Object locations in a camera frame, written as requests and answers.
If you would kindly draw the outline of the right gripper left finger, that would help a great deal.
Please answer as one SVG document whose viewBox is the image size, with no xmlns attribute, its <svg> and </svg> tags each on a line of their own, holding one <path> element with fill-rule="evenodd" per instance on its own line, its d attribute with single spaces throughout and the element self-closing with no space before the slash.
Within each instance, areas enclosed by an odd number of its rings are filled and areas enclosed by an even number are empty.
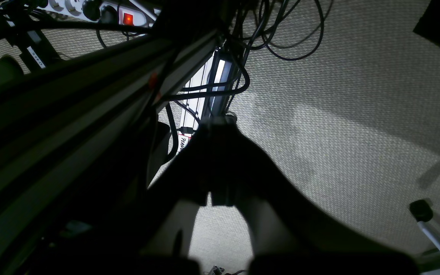
<svg viewBox="0 0 440 275">
<path fill-rule="evenodd" d="M 199 207 L 208 193 L 222 205 L 228 203 L 227 122 L 200 125 L 192 141 L 171 162 L 136 205 L 115 214 L 91 233 L 91 252 L 101 258 L 104 270 L 112 273 L 179 262 L 196 263 L 186 257 Z"/>
</svg>

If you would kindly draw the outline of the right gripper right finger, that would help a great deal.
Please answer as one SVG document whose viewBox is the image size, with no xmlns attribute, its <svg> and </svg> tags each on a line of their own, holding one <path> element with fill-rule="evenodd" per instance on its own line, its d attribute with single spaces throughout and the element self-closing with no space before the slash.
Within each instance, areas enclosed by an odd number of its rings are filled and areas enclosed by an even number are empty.
<svg viewBox="0 0 440 275">
<path fill-rule="evenodd" d="M 213 123 L 219 162 L 212 204 L 235 207 L 246 221 L 250 275 L 417 275 L 412 258 L 332 218 L 293 186 L 236 125 Z"/>
</svg>

